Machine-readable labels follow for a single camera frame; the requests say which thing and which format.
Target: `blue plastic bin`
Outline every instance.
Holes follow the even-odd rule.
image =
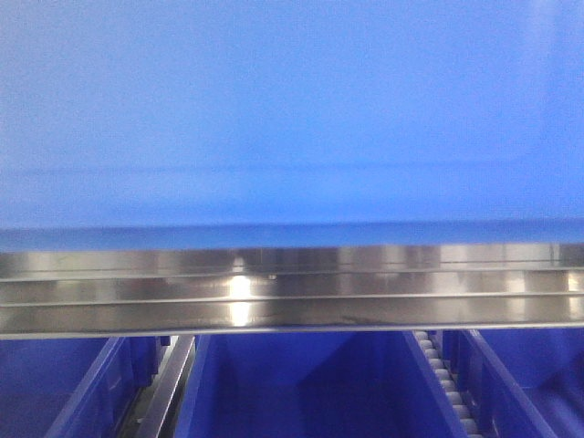
[[[584,436],[584,330],[443,334],[443,354],[485,436]]]
[[[0,2],[0,251],[584,241],[581,7]]]
[[[175,436],[467,435],[412,333],[201,336]]]
[[[147,341],[112,338],[0,342],[0,436],[115,436],[144,383],[134,370],[156,372],[134,354],[134,344]]]

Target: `metal rail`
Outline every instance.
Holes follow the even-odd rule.
[[[584,326],[584,245],[0,254],[0,338]]]

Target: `blue plastic surface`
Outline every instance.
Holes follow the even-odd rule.
[[[157,370],[134,354],[147,340],[0,342],[0,436],[115,436],[138,388],[150,384],[134,369]]]
[[[443,344],[481,432],[584,435],[584,329],[447,332]]]
[[[175,436],[464,438],[411,333],[201,336]]]
[[[2,2],[0,250],[582,241],[581,8]]]

